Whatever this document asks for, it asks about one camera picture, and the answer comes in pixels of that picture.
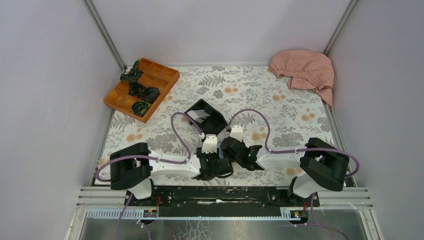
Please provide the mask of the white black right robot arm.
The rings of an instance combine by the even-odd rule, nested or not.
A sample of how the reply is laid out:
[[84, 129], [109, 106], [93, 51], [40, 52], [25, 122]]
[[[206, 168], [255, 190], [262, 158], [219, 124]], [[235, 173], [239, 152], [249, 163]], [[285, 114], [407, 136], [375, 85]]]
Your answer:
[[311, 137], [305, 145], [279, 150], [270, 150], [262, 145], [246, 146], [236, 138], [227, 137], [221, 142], [220, 150], [224, 157], [249, 171], [302, 169], [303, 173], [291, 181], [286, 193], [287, 201], [293, 206], [301, 205], [319, 191], [342, 191], [351, 159], [347, 152], [316, 137]]

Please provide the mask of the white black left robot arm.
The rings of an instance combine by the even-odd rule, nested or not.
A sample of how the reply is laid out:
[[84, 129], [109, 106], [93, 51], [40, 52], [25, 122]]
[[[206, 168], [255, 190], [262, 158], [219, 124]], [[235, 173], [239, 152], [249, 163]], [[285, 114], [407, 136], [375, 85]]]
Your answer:
[[214, 178], [227, 178], [234, 172], [231, 160], [221, 158], [217, 149], [204, 153], [199, 147], [186, 160], [183, 156], [150, 151], [145, 142], [112, 153], [110, 161], [110, 188], [115, 191], [130, 191], [144, 206], [155, 200], [154, 183], [151, 179], [153, 176], [176, 175], [210, 181]]

